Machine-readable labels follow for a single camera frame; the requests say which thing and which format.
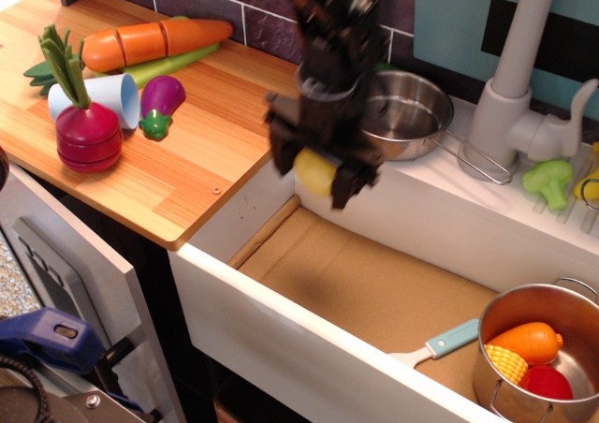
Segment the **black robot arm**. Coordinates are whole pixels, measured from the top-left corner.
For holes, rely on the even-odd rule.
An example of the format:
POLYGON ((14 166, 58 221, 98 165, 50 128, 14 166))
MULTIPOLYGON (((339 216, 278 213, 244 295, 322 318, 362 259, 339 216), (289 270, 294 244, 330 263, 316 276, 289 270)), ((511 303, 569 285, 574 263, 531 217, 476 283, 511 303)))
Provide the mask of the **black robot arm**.
POLYGON ((310 149, 331 160, 334 209, 375 184, 384 162, 362 127, 388 38, 380 26, 380 0, 289 0, 299 22, 302 50, 296 98, 270 93, 265 120, 281 174, 310 149))

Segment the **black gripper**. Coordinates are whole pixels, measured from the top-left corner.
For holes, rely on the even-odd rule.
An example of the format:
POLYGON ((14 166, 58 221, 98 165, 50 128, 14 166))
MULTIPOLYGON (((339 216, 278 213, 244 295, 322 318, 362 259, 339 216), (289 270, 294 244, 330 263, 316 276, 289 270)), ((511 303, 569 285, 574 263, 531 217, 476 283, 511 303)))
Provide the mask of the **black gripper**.
POLYGON ((274 164, 284 176, 300 150, 309 147, 337 158, 332 186, 333 209, 342 210, 366 186, 373 186, 383 163, 382 151, 362 131, 370 85, 356 83, 340 93, 301 92, 292 98, 275 92, 265 96, 274 164))

